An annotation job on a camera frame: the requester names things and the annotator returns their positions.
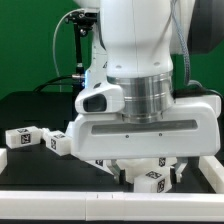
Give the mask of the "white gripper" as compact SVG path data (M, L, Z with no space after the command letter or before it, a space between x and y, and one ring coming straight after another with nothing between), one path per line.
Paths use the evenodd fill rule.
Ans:
M179 157L171 167L171 182L180 183L187 157L214 155L220 149L218 96L178 98L158 122L128 124L118 113L78 115L68 124L71 154L81 160L111 160L117 183L125 170L113 159Z

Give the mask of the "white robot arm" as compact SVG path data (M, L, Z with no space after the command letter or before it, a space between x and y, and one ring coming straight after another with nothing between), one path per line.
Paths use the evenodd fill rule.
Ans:
M171 0L102 0L106 75L82 90L72 155L122 168L133 181L159 158L210 156L220 148L216 95L174 98Z

